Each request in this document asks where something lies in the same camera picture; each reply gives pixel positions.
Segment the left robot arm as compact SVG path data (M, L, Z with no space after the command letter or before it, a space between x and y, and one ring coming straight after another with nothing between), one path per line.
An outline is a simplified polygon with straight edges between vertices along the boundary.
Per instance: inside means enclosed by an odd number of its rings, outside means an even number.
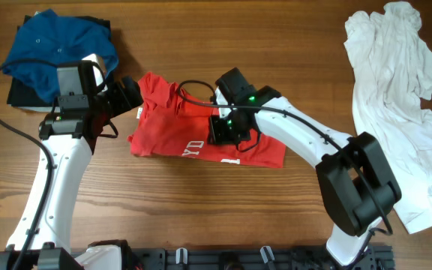
M55 66L60 95L40 123L39 137L10 131L40 148L39 164L22 217L0 269L135 269L125 240L96 241L79 256L71 253L71 226L80 182L98 138L113 118L143 104L140 87L129 76L97 82L101 66L89 60Z

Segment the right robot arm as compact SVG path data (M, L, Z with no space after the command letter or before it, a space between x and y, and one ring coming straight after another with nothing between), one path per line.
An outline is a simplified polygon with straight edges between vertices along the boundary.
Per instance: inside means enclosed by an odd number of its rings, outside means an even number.
M392 248L370 243L392 234L388 213L402 191L378 140L367 132L351 136L326 127L296 109L270 86L256 89L238 68L215 82L210 143L238 146L267 136L283 143L315 170L323 205L334 223L322 247L297 247L294 269L393 269Z

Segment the red printed t-shirt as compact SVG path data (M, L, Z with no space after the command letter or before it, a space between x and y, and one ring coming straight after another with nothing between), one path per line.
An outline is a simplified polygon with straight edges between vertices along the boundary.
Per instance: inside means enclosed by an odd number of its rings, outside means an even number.
M139 124L127 140L132 155L179 156L229 164L281 168L286 146L269 136L257 137L250 132L251 140L242 142L241 152L234 145L208 143L209 117L216 109L197 106L183 101L177 94L179 84L167 82L162 76L146 73L138 81L144 100Z

